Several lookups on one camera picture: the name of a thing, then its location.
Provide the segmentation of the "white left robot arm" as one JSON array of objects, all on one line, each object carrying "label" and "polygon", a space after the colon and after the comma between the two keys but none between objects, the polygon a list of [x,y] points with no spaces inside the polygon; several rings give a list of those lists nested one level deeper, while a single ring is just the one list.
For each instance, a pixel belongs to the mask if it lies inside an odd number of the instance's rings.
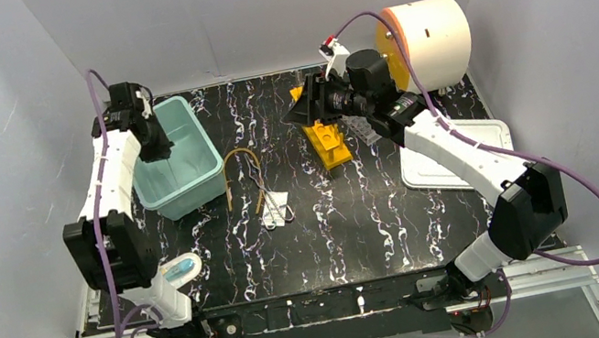
[{"label": "white left robot arm", "polygon": [[90,187],[79,218],[63,227],[62,240],[90,289],[108,294],[114,330],[121,335],[119,301],[131,301],[156,322],[156,338],[212,338],[211,325],[194,316],[191,299],[168,283],[158,253],[132,213],[137,162],[167,161],[173,143],[165,135],[143,85],[109,86],[109,104],[96,114]]}]

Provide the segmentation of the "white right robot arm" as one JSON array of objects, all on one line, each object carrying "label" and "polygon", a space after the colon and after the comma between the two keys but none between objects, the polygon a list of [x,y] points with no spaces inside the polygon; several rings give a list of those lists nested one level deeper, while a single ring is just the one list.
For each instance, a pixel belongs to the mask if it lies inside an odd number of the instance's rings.
[{"label": "white right robot arm", "polygon": [[487,230],[446,267],[457,299],[476,299],[486,276],[527,259],[567,219],[556,170],[502,157],[454,136],[438,123],[427,99],[397,88],[376,50],[358,50],[345,62],[343,76],[335,71],[305,76],[302,95],[283,120],[330,125],[343,116],[364,117],[381,137],[441,164],[493,206]]}]

